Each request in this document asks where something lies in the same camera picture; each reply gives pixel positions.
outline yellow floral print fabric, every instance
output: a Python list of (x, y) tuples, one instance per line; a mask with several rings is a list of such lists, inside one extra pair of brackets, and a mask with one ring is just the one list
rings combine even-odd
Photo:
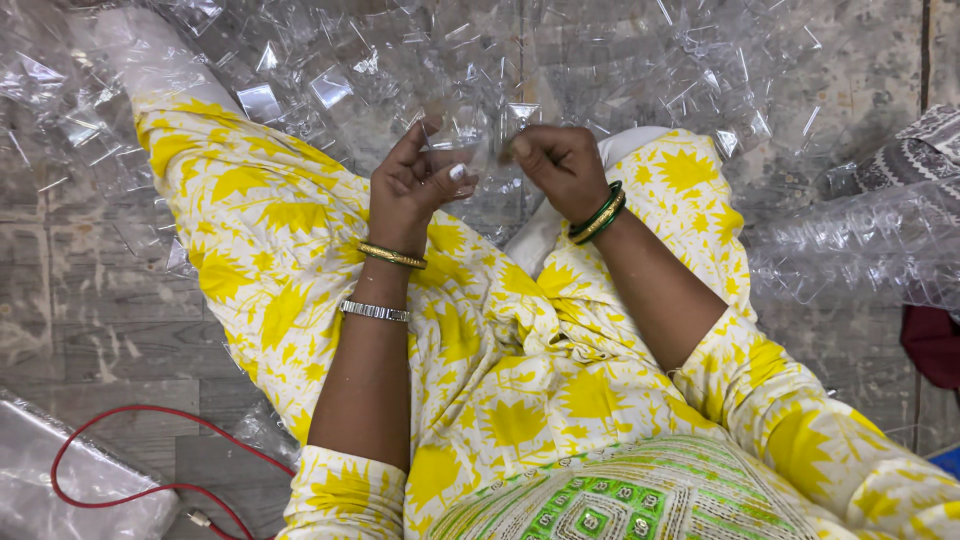
[[(134, 103), (231, 354), (303, 443), (357, 279), (369, 183), (196, 100)], [(960, 486), (829, 399), (754, 326), (740, 215), (710, 139), (674, 131), (608, 173), (632, 212), (731, 306), (671, 381), (599, 254), (564, 237), (534, 281), (438, 212), (409, 308), (413, 463), (305, 447), (279, 538), (420, 538), (477, 490), (665, 435), (732, 441), (822, 537), (947, 538)]]

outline silver watch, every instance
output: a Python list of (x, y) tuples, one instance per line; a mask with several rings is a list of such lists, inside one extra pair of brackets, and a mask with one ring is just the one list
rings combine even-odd
[(364, 317), (373, 317), (374, 319), (383, 319), (385, 321), (397, 321), (398, 323), (409, 323), (412, 317), (410, 311), (401, 311), (399, 309), (389, 309), (388, 307), (371, 306), (370, 304), (359, 304), (353, 302), (350, 296), (340, 303), (340, 310), (343, 313), (355, 313)]

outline woman's left hand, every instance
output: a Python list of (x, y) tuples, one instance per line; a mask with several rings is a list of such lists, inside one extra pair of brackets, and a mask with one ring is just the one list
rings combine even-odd
[(421, 152), (428, 136), (440, 129), (441, 119), (426, 117), (414, 123), (373, 171), (370, 194), (370, 238), (375, 246), (408, 257), (422, 258), (426, 226), (444, 203), (470, 185), (467, 168), (456, 151)]

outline maroon cloth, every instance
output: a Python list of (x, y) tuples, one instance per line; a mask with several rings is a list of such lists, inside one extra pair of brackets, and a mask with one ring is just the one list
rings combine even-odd
[(900, 344), (927, 380), (960, 388), (960, 326), (945, 310), (904, 306)]

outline red wire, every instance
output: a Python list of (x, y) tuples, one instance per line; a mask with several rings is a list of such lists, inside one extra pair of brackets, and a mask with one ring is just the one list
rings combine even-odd
[[(216, 432), (219, 433), (221, 436), (225, 437), (226, 440), (228, 440), (228, 441), (230, 441), (231, 443), (239, 446), (240, 448), (246, 450), (247, 452), (249, 452), (249, 453), (251, 453), (251, 454), (253, 454), (253, 455), (256, 455), (256, 456), (259, 457), (260, 459), (263, 459), (263, 460), (265, 460), (265, 461), (270, 462), (272, 465), (274, 465), (275, 467), (277, 467), (277, 469), (283, 471), (284, 473), (290, 475), (291, 477), (296, 475), (296, 473), (294, 473), (293, 469), (291, 469), (290, 467), (287, 467), (286, 465), (280, 463), (279, 461), (273, 459), (272, 457), (270, 457), (270, 456), (268, 456), (268, 455), (266, 455), (266, 454), (263, 454), (262, 452), (258, 451), (257, 449), (255, 449), (255, 448), (253, 448), (253, 447), (251, 447), (251, 446), (248, 446), (248, 445), (246, 445), (246, 444), (244, 444), (244, 443), (236, 440), (235, 438), (233, 438), (232, 435), (230, 435), (230, 434), (227, 433), (226, 431), (221, 430), (220, 428), (217, 428), (217, 427), (214, 426), (213, 424), (210, 424), (209, 422), (207, 422), (207, 421), (204, 420), (203, 418), (199, 418), (199, 417), (194, 416), (194, 415), (192, 415), (192, 414), (189, 414), (189, 413), (187, 413), (187, 412), (183, 412), (183, 411), (176, 410), (176, 409), (173, 409), (173, 408), (167, 408), (167, 407), (165, 407), (165, 406), (154, 406), (154, 405), (127, 405), (127, 406), (117, 407), (117, 408), (115, 408), (115, 409), (108, 410), (107, 412), (103, 412), (103, 413), (101, 413), (101, 414), (98, 414), (97, 416), (93, 417), (92, 420), (90, 420), (90, 421), (87, 422), (86, 424), (83, 424), (82, 426), (80, 426), (76, 431), (73, 432), (72, 435), (70, 435), (69, 437), (67, 437), (66, 441), (63, 443), (63, 446), (61, 446), (61, 447), (60, 447), (60, 450), (57, 452), (57, 457), (54, 458), (54, 464), (53, 464), (53, 466), (50, 468), (50, 482), (53, 484), (54, 492), (57, 494), (57, 496), (60, 497), (60, 499), (63, 500), (65, 503), (67, 503), (67, 504), (72, 504), (72, 505), (74, 505), (74, 506), (77, 506), (78, 508), (109, 508), (109, 507), (111, 507), (111, 506), (117, 506), (118, 504), (129, 503), (130, 501), (135, 501), (135, 500), (137, 500), (137, 499), (139, 499), (139, 498), (141, 498), (141, 497), (146, 497), (146, 496), (148, 496), (148, 495), (151, 495), (151, 494), (153, 494), (153, 493), (156, 493), (157, 491), (165, 491), (165, 490), (167, 490), (167, 489), (186, 489), (186, 490), (189, 490), (189, 491), (196, 491), (197, 493), (201, 493), (201, 494), (203, 494), (203, 495), (206, 495), (208, 498), (210, 498), (211, 501), (214, 501), (218, 506), (220, 506), (221, 508), (223, 508), (224, 511), (227, 513), (227, 515), (229, 515), (230, 518), (233, 520), (233, 523), (237, 524), (237, 526), (240, 527), (240, 530), (243, 531), (244, 536), (247, 537), (247, 540), (253, 540), (253, 535), (250, 534), (250, 531), (243, 525), (243, 522), (240, 521), (240, 518), (237, 517), (237, 515), (233, 512), (233, 510), (230, 509), (229, 506), (227, 506), (226, 503), (224, 503), (223, 501), (221, 501), (220, 498), (217, 497), (216, 495), (214, 495), (214, 494), (210, 493), (209, 491), (203, 489), (202, 487), (200, 487), (200, 486), (198, 486), (198, 485), (194, 485), (194, 484), (192, 484), (192, 483), (168, 483), (168, 484), (166, 484), (166, 485), (160, 485), (160, 486), (158, 486), (158, 487), (154, 487), (154, 488), (148, 489), (147, 491), (144, 491), (144, 492), (141, 492), (141, 493), (137, 493), (137, 494), (135, 494), (135, 495), (130, 495), (129, 497), (126, 497), (126, 498), (124, 498), (124, 499), (119, 499), (119, 500), (117, 500), (117, 501), (108, 501), (108, 502), (106, 502), (106, 503), (82, 503), (82, 502), (80, 502), (80, 501), (75, 501), (75, 500), (71, 499), (69, 496), (67, 496), (67, 494), (63, 493), (63, 490), (60, 489), (60, 485), (57, 483), (57, 468), (60, 467), (60, 460), (63, 458), (63, 454), (66, 452), (66, 449), (70, 446), (70, 443), (73, 442), (73, 439), (77, 438), (77, 435), (81, 434), (84, 430), (86, 430), (86, 429), (89, 428), (90, 426), (93, 426), (93, 425), (96, 424), (97, 422), (100, 422), (100, 421), (103, 420), (104, 418), (107, 418), (108, 416), (112, 416), (112, 415), (114, 415), (114, 414), (116, 414), (116, 413), (118, 413), (118, 412), (125, 412), (125, 411), (128, 411), (128, 410), (155, 410), (155, 411), (157, 411), (157, 412), (166, 412), (166, 413), (168, 413), (168, 414), (174, 414), (174, 415), (180, 416), (180, 417), (182, 417), (182, 418), (187, 418), (187, 419), (189, 419), (189, 420), (193, 420), (193, 421), (196, 422), (197, 424), (200, 424), (200, 425), (202, 425), (202, 426), (206, 426), (206, 427), (208, 427), (208, 428), (216, 431)], [(234, 536), (230, 536), (230, 535), (226, 534), (225, 532), (223, 532), (222, 530), (220, 530), (220, 528), (218, 528), (217, 526), (213, 525), (212, 523), (210, 524), (210, 530), (212, 530), (212, 531), (215, 532), (218, 536), (220, 536), (221, 538), (224, 538), (225, 540), (241, 540), (241, 539), (239, 539), (239, 538), (236, 538), (236, 537), (234, 537)]]

